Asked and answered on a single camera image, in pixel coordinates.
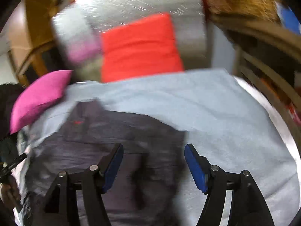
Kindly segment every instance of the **fabric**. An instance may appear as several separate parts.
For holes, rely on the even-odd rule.
[[[50,72],[25,89],[14,103],[11,112],[11,134],[34,122],[45,109],[63,96],[71,73],[71,70]]]
[[[0,85],[0,140],[10,134],[11,112],[23,90],[21,84]]]
[[[94,57],[101,50],[99,41],[93,37],[84,43],[74,43],[68,45],[68,47],[67,57],[74,66],[83,64],[83,62]]]
[[[40,146],[58,131],[77,101],[93,99],[99,99],[105,109],[149,115],[187,131],[185,144],[193,143],[200,155],[225,171],[249,170],[275,226],[287,226],[296,215],[300,201],[297,165],[282,141],[283,133],[279,135],[264,107],[225,70],[192,70],[108,84],[85,82],[68,86],[64,101],[46,110],[31,126],[30,146]],[[17,173],[23,198],[26,190],[22,177],[28,167],[26,159]],[[33,183],[40,181],[40,174],[32,179]],[[181,225],[196,225],[205,200],[186,167],[174,198]],[[231,193],[227,193],[221,226],[228,223],[230,201]]]
[[[146,115],[106,111],[98,101],[79,102],[60,130],[33,148],[26,202],[34,214],[61,170],[84,171],[121,143],[124,156],[117,177],[102,196],[111,224],[178,225],[172,198],[183,167],[184,134]],[[82,200],[79,196],[79,216],[86,225]]]
[[[167,13],[116,27],[101,36],[102,82],[184,70]]]
[[[271,121],[275,125],[277,131],[279,132],[280,137],[285,143],[290,155],[296,162],[297,166],[297,175],[299,179],[299,190],[301,191],[301,159],[300,154],[297,148],[297,145],[293,139],[292,134],[290,133],[286,123],[282,119],[281,115],[277,112],[277,110],[271,106],[270,102],[266,99],[266,97],[259,92],[256,88],[249,85],[245,80],[236,77],[237,83],[245,89],[258,103],[260,103],[264,109],[267,111]]]

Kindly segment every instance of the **pink pillow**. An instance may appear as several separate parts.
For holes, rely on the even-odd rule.
[[[58,70],[43,75],[17,98],[11,112],[11,134],[33,123],[48,107],[64,95],[72,70]]]

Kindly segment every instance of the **red pillow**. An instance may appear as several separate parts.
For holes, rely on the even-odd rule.
[[[102,34],[102,82],[183,71],[170,15],[155,14]]]

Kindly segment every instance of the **pillow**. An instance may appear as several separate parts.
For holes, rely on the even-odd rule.
[[[58,101],[71,78],[71,70],[58,70],[43,75],[17,98],[11,113],[11,134],[33,123],[48,107]]]
[[[109,30],[102,43],[102,82],[184,70],[168,13]]]

